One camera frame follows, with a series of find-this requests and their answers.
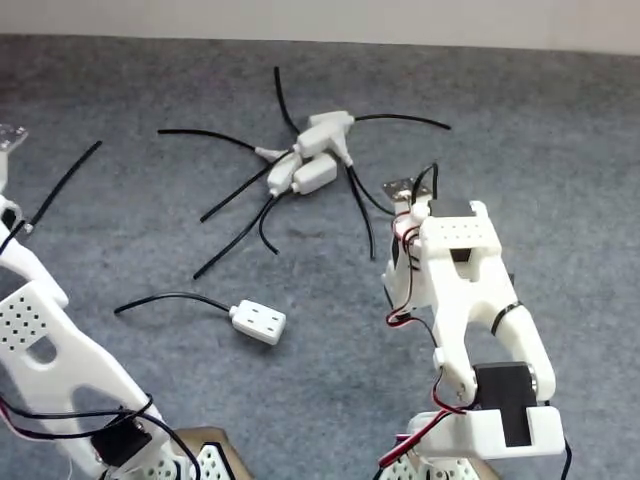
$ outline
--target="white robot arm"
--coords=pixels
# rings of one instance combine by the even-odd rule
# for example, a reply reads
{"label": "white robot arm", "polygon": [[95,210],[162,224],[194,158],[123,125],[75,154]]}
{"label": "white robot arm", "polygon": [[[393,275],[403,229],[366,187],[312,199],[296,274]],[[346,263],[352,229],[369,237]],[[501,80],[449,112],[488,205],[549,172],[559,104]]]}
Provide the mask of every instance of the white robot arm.
{"label": "white robot arm", "polygon": [[[25,137],[26,131],[22,128],[0,125],[2,187],[7,180],[8,154]],[[191,434],[199,439],[193,440],[193,447],[185,446],[189,450],[189,453],[185,451],[187,456],[174,452],[171,440],[183,445],[184,442],[179,435],[170,438],[169,432],[173,431],[162,422],[151,397],[112,355],[74,325],[63,310],[68,304],[64,291],[37,256],[13,238],[13,233],[23,225],[21,212],[2,195],[0,219],[0,266],[28,282],[0,301],[0,362],[28,411],[36,414],[30,418],[38,418],[46,431],[36,435],[46,435],[48,440],[54,440],[59,450],[92,478],[250,479],[248,470],[222,430],[207,428],[204,434],[203,429],[192,430]],[[37,349],[32,348],[43,339],[55,347],[53,358],[45,360],[37,354]],[[80,388],[89,388],[112,398],[124,409],[123,414],[97,433],[86,435],[78,422],[73,402],[73,395]],[[24,429],[16,426],[11,420],[11,412],[16,413],[14,409],[6,399],[0,398],[0,418],[14,433],[31,439],[43,438],[24,433]],[[216,441],[206,440],[211,435]],[[229,453],[234,468],[227,461]],[[234,476],[234,471],[241,474]]]}
{"label": "white robot arm", "polygon": [[[410,205],[410,179],[388,188],[397,217],[383,282],[394,316],[401,319],[416,308],[431,307],[435,368],[463,404],[479,407],[442,418],[415,451],[425,461],[562,453],[560,414],[548,404],[556,386],[553,368],[513,288],[487,208],[478,201],[429,194]],[[472,366],[464,343],[470,322],[490,329],[513,362]],[[408,434],[421,431],[440,413],[417,415]]]}

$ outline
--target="power outlet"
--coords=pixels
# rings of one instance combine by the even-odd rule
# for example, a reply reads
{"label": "power outlet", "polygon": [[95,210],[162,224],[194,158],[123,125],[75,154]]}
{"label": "power outlet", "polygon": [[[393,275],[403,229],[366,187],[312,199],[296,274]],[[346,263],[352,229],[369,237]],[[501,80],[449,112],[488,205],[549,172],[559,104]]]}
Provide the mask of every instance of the power outlet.
{"label": "power outlet", "polygon": [[287,323],[284,313],[249,300],[231,307],[229,314],[233,328],[269,345],[278,343]]}

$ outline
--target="black wire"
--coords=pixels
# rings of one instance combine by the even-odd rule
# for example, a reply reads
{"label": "black wire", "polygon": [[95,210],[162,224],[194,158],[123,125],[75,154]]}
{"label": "black wire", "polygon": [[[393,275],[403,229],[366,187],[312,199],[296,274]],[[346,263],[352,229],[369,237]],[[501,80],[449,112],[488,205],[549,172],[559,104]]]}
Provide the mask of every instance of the black wire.
{"label": "black wire", "polygon": [[436,337],[433,334],[433,329],[427,324],[427,322],[425,322],[424,320],[418,317],[412,317],[412,318],[414,321],[420,322],[422,325],[424,325],[424,328],[426,328],[427,332],[429,332],[429,337],[431,338],[431,342],[433,343],[433,348],[438,348],[438,341],[436,340]]}
{"label": "black wire", "polygon": [[428,125],[433,125],[434,127],[444,128],[445,130],[451,130],[451,125],[447,125],[446,123],[438,122],[437,120],[430,120],[425,117],[416,117],[414,115],[400,115],[397,113],[376,113],[372,115],[361,115],[355,118],[356,122],[364,122],[366,120],[380,120],[393,118],[396,120],[409,120],[410,122],[419,122],[426,123]]}
{"label": "black wire", "polygon": [[20,220],[16,224],[16,226],[11,229],[11,231],[9,232],[9,235],[5,237],[5,239],[2,241],[2,245],[0,245],[0,255],[4,253],[4,251],[9,246],[9,242],[13,240],[16,237],[16,235],[18,235],[18,233],[20,233],[20,230],[22,230],[22,228],[26,223],[27,223],[26,221]]}
{"label": "black wire", "polygon": [[122,305],[121,307],[116,308],[113,313],[118,315],[125,310],[139,307],[140,305],[145,305],[150,302],[155,302],[156,300],[162,300],[163,298],[187,298],[190,300],[196,300],[198,302],[206,303],[207,305],[211,305],[212,307],[215,307],[218,310],[222,310],[223,312],[228,312],[230,310],[230,307],[228,305],[225,305],[224,303],[218,302],[217,300],[213,300],[211,298],[203,297],[202,295],[198,295],[197,293],[167,292],[158,293],[156,295],[151,295],[149,297],[141,298],[140,300],[135,300],[131,303],[127,303],[126,305]]}
{"label": "black wire", "polygon": [[32,227],[35,227],[40,222],[40,220],[42,219],[43,215],[49,209],[49,207],[51,206],[53,201],[56,199],[58,194],[62,191],[64,186],[67,184],[67,182],[80,169],[80,167],[82,167],[82,165],[84,165],[84,163],[87,160],[89,160],[89,158],[91,158],[91,156],[96,152],[96,150],[98,150],[98,148],[100,148],[101,145],[102,145],[102,142],[101,141],[97,141],[96,143],[94,143],[89,148],[89,150],[84,152],[82,154],[82,156],[78,160],[76,160],[76,162],[73,165],[71,165],[71,168],[69,170],[67,170],[67,173],[65,173],[63,175],[63,177],[58,181],[56,186],[53,187],[53,190],[51,190],[51,193],[47,196],[45,201],[42,202],[42,205],[40,206],[40,208],[38,209],[36,214],[29,221],[29,224]]}
{"label": "black wire", "polygon": [[280,155],[273,163],[270,163],[270,164],[266,165],[262,170],[260,170],[258,173],[256,173],[253,177],[251,177],[249,180],[247,180],[242,185],[240,185],[240,187],[238,187],[233,193],[231,193],[229,196],[227,196],[227,198],[222,200],[220,203],[215,205],[211,210],[209,210],[207,213],[205,213],[202,217],[200,217],[200,222],[204,223],[207,220],[209,220],[209,218],[211,218],[211,216],[213,216],[216,212],[218,212],[227,203],[229,203],[231,200],[233,200],[238,195],[240,195],[242,192],[244,192],[253,183],[257,182],[261,177],[264,177],[267,173],[269,173],[269,171],[271,171],[271,169],[273,168],[273,166],[276,163],[278,163],[280,160],[282,160],[284,157],[286,157],[290,153],[291,153],[291,150],[287,150],[285,153]]}
{"label": "black wire", "polygon": [[564,467],[562,468],[562,475],[560,476],[560,480],[567,480],[569,469],[571,468],[571,460],[573,460],[573,452],[571,451],[571,446],[569,445],[567,437],[564,437],[564,451],[566,457],[564,461]]}
{"label": "black wire", "polygon": [[97,433],[100,433],[102,431],[104,431],[106,428],[110,428],[113,427],[127,419],[130,418],[142,418],[146,421],[148,421],[149,423],[153,423],[155,426],[159,427],[160,429],[162,429],[165,433],[167,433],[167,435],[169,435],[169,437],[171,437],[171,440],[173,440],[176,445],[178,445],[180,447],[180,449],[185,453],[185,455],[187,456],[187,458],[189,458],[189,461],[193,464],[193,467],[195,469],[196,472],[196,476],[195,476],[195,480],[201,480],[201,476],[202,476],[202,472],[200,470],[200,465],[198,463],[198,459],[195,457],[195,455],[191,452],[191,450],[189,449],[189,447],[187,447],[187,445],[182,441],[182,439],[176,434],[176,432],[173,431],[173,429],[171,429],[166,423],[164,423],[162,420],[157,419],[156,417],[149,415],[146,412],[146,410],[149,409],[149,407],[153,404],[153,397],[151,397],[151,395],[148,395],[149,397],[149,401],[145,404],[144,407],[142,407],[140,410],[129,410],[129,409],[119,409],[119,410],[96,410],[96,411],[90,411],[90,412],[73,412],[73,413],[46,413],[46,414],[37,414],[37,413],[31,413],[31,412],[27,412],[25,410],[22,410],[20,408],[16,408],[13,407],[11,404],[9,404],[6,400],[1,399],[2,404],[9,409],[10,411],[12,411],[13,413],[15,413],[16,415],[19,415],[21,417],[24,418],[32,418],[32,419],[49,419],[49,420],[60,420],[60,419],[65,419],[65,418],[86,418],[86,417],[106,417],[106,416],[113,416],[113,415],[123,415],[124,417],[120,417],[118,418],[118,420],[116,420],[116,422],[114,422],[113,424],[109,425],[108,427],[102,427],[100,429],[97,430],[92,430],[92,431],[88,431],[88,432],[82,432],[82,433],[77,433],[77,434],[49,434],[49,433],[44,433],[44,432],[34,432],[31,430],[27,430],[24,428],[20,428],[20,427],[16,427],[13,426],[13,428],[15,428],[15,430],[22,434],[25,435],[29,438],[35,439],[35,440],[70,440],[70,439],[76,439],[76,438],[87,438],[87,437],[91,437]]}
{"label": "black wire", "polygon": [[358,187],[360,187],[360,190],[362,190],[362,193],[364,193],[364,196],[369,199],[369,201],[373,204],[373,206],[376,207],[381,212],[384,212],[388,215],[395,216],[395,212],[389,210],[388,208],[383,207],[378,203],[378,201],[375,198],[373,198],[373,196],[369,193],[369,191],[365,188],[365,186],[360,181],[360,177],[358,176],[358,173],[356,172],[356,169],[353,165],[351,166],[351,171],[353,172],[353,179],[356,181],[356,184],[358,185]]}
{"label": "black wire", "polygon": [[422,170],[413,182],[413,187],[411,188],[411,205],[416,203],[416,199],[418,198],[418,190],[420,190],[420,185],[422,185],[422,179],[431,170],[433,170],[433,177],[431,180],[431,193],[434,200],[438,198],[438,164],[436,162],[433,162],[431,165]]}
{"label": "black wire", "polygon": [[283,197],[285,197],[286,195],[289,195],[290,193],[291,193],[291,190],[287,190],[286,192],[280,194],[279,196],[271,198],[271,200],[269,200],[269,205],[267,206],[267,208],[264,209],[264,212],[260,217],[260,223],[258,223],[258,233],[260,234],[262,243],[264,243],[267,246],[267,248],[271,250],[273,253],[275,253],[276,255],[280,253],[280,250],[274,247],[273,244],[267,239],[266,235],[264,234],[264,221],[266,220],[267,215],[269,215],[269,212],[271,211],[271,209],[275,207],[276,204],[280,200],[282,200]]}
{"label": "black wire", "polygon": [[251,145],[250,143],[244,142],[240,139],[230,137],[229,135],[225,135],[224,133],[212,132],[210,130],[198,130],[193,128],[169,128],[158,130],[159,135],[173,135],[173,134],[186,134],[186,135],[203,135],[205,137],[213,137],[218,138],[220,140],[226,140],[227,142],[231,142],[239,147],[246,148],[247,150],[251,150],[255,152],[256,147]]}
{"label": "black wire", "polygon": [[215,263],[220,260],[222,257],[224,257],[227,253],[229,253],[229,251],[235,247],[238,243],[240,243],[240,240],[242,240],[244,237],[247,236],[247,234],[251,231],[251,229],[254,227],[254,225],[256,223],[258,223],[258,220],[260,220],[260,218],[262,217],[262,215],[264,214],[264,211],[267,209],[267,207],[269,206],[269,204],[271,203],[272,197],[269,198],[269,200],[267,201],[267,203],[265,203],[263,205],[263,207],[260,209],[260,211],[258,212],[258,215],[255,216],[255,218],[253,218],[253,220],[251,220],[249,222],[249,224],[244,227],[244,229],[238,234],[236,235],[236,237],[231,240],[226,247],[224,247],[222,250],[220,250],[211,260],[209,260],[207,263],[205,263],[202,267],[200,267],[200,270],[198,270],[196,273],[193,274],[193,279],[197,280],[198,278],[200,278],[202,275],[204,275],[204,273],[209,270],[213,265],[215,265]]}
{"label": "black wire", "polygon": [[[18,415],[23,418],[34,419],[34,420],[64,420],[64,419],[71,419],[71,418],[111,417],[116,415],[119,418],[117,418],[111,425],[109,425],[109,427],[113,427],[121,424],[126,420],[143,415],[144,412],[148,410],[149,407],[151,407],[151,405],[153,404],[153,397],[151,397],[151,395],[148,395],[148,394],[147,396],[149,397],[149,401],[138,411],[125,410],[125,409],[118,409],[118,410],[111,409],[111,410],[92,410],[87,412],[71,412],[71,413],[32,413],[32,412],[23,410],[21,408],[16,408],[12,406],[4,399],[2,399],[1,402],[8,410],[10,410],[15,415]],[[26,437],[29,437],[35,440],[49,440],[49,441],[88,438],[103,432],[105,428],[109,428],[109,427],[100,427],[95,430],[88,430],[81,433],[65,434],[65,433],[34,432],[32,430],[18,427],[13,424],[12,426],[13,428],[15,428],[15,430],[18,433]]]}
{"label": "black wire", "polygon": [[371,226],[371,219],[369,218],[369,213],[367,212],[367,207],[358,192],[358,187],[353,178],[353,167],[347,167],[347,179],[349,180],[349,186],[351,187],[351,193],[356,199],[356,203],[358,204],[358,208],[360,209],[360,213],[362,214],[362,218],[364,220],[364,224],[367,227],[367,236],[369,237],[369,258],[371,260],[375,260],[376,258],[376,237],[373,233],[373,227]]}
{"label": "black wire", "polygon": [[[134,411],[132,414],[128,414],[125,417],[118,419],[113,425],[117,425],[120,422],[128,420],[132,417],[135,417],[149,410],[151,405],[153,405],[153,396],[149,393],[147,393],[146,395],[147,395],[148,401],[147,403],[144,404],[144,406],[140,410],[138,410],[137,412]],[[23,418],[28,418],[31,420],[66,420],[71,418],[107,417],[112,415],[121,415],[123,413],[123,410],[118,410],[116,411],[116,413],[110,413],[114,411],[113,409],[112,410],[90,410],[87,412],[70,412],[70,413],[33,413],[28,410],[24,410],[22,408],[11,405],[9,402],[7,402],[7,400],[5,400],[2,397],[0,397],[0,403],[4,405],[7,408],[7,410],[9,410],[11,413],[14,413],[15,415],[18,415]]]}
{"label": "black wire", "polygon": [[284,93],[282,92],[282,82],[280,81],[280,67],[273,67],[273,79],[276,84],[276,95],[278,96],[278,104],[280,105],[280,111],[282,112],[282,118],[287,126],[291,129],[291,131],[297,136],[300,135],[300,129],[298,126],[293,123],[291,120],[291,116],[289,115],[289,110],[287,109],[287,104],[284,101]]}
{"label": "black wire", "polygon": [[191,453],[191,450],[182,441],[180,436],[176,432],[174,432],[173,429],[169,427],[166,423],[164,423],[162,420],[158,420],[156,417],[152,417],[151,415],[148,415],[146,413],[140,414],[139,417],[144,418],[146,421],[153,423],[157,427],[164,430],[165,433],[169,435],[169,437],[171,437],[171,440],[173,440],[175,444],[180,447],[180,450],[184,452],[184,454],[187,456],[189,461],[193,464],[193,468],[195,469],[195,472],[196,472],[195,480],[201,480],[202,471],[200,470],[200,464],[198,462],[198,459],[193,453]]}

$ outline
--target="red wire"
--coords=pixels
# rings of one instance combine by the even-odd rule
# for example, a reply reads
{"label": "red wire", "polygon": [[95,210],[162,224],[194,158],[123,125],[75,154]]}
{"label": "red wire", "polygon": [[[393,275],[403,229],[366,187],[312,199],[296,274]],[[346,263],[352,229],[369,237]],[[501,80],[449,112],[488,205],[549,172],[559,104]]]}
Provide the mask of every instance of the red wire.
{"label": "red wire", "polygon": [[427,433],[429,433],[429,431],[436,425],[437,422],[440,421],[442,417],[445,417],[447,415],[451,415],[451,412],[447,412],[446,410],[440,410],[436,414],[436,416],[433,417],[433,419],[431,419],[431,421],[428,424],[426,424],[416,433],[414,433],[409,438],[404,440],[402,443],[400,443],[393,449],[389,450],[388,453],[384,454],[380,458],[380,460],[378,460],[378,465],[380,466],[380,468],[387,468],[388,466],[392,465],[402,455],[405,455],[407,452],[409,452],[409,450],[411,450],[418,443],[420,443],[420,440],[422,439],[422,437],[424,437]]}
{"label": "red wire", "polygon": [[[407,240],[406,239],[407,235],[409,233],[411,233],[412,230],[416,230],[417,228],[420,228],[420,227],[413,227],[413,228],[407,230],[405,232],[405,234],[403,235],[402,248],[405,251],[407,251],[406,247],[405,247],[407,242],[411,241],[411,240],[413,240],[413,239],[415,239],[415,238],[417,238],[419,236],[419,235],[416,234],[413,237],[411,237],[409,240]],[[397,321],[397,322],[394,322],[394,320],[393,320],[395,317],[398,316],[398,313],[400,313],[402,310],[404,310],[406,308],[407,305],[409,305],[409,302],[411,301],[411,296],[413,295],[413,262],[411,260],[411,254],[409,254],[408,260],[409,260],[409,292],[407,294],[407,300],[404,302],[404,304],[402,306],[392,310],[391,313],[389,313],[387,315],[387,317],[386,317],[387,325],[389,325],[390,327],[394,327],[394,328],[395,327],[401,327],[401,326],[406,325],[407,323],[415,320],[413,317],[406,318],[404,320],[400,320],[400,321]]]}
{"label": "red wire", "polygon": [[457,415],[466,415],[467,412],[463,410],[465,407],[453,407],[447,403],[444,403],[440,398],[438,398],[438,385],[440,384],[440,380],[442,380],[442,376],[444,374],[444,370],[440,369],[440,375],[438,379],[433,384],[433,388],[431,389],[431,398],[433,399],[433,403],[439,406],[441,409],[446,410],[450,413],[455,413]]}
{"label": "red wire", "polygon": [[400,219],[400,217],[404,217],[405,215],[409,215],[410,213],[411,213],[411,210],[405,210],[404,212],[400,212],[395,217],[393,217],[393,220],[391,221],[391,231],[393,232],[393,235],[396,238],[397,238],[397,235],[396,235],[396,224],[398,223],[398,220]]}

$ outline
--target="power plug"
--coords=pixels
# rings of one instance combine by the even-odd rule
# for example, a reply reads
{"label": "power plug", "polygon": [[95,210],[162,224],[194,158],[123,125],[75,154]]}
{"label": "power plug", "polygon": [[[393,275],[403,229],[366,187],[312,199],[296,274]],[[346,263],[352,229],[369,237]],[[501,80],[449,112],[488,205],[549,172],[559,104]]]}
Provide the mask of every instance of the power plug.
{"label": "power plug", "polygon": [[338,164],[328,153],[321,153],[293,174],[291,189],[308,195],[333,182],[338,176]]}
{"label": "power plug", "polygon": [[345,166],[353,165],[347,149],[346,135],[355,119],[347,112],[332,112],[310,117],[311,128],[298,135],[293,150],[302,158],[309,158],[331,150]]}
{"label": "power plug", "polygon": [[287,323],[287,316],[259,303],[243,300],[229,310],[233,328],[256,340],[275,345]]}
{"label": "power plug", "polygon": [[267,177],[269,193],[273,197],[282,195],[289,190],[293,181],[293,174],[302,166],[302,158],[297,153],[290,153],[273,166]]}

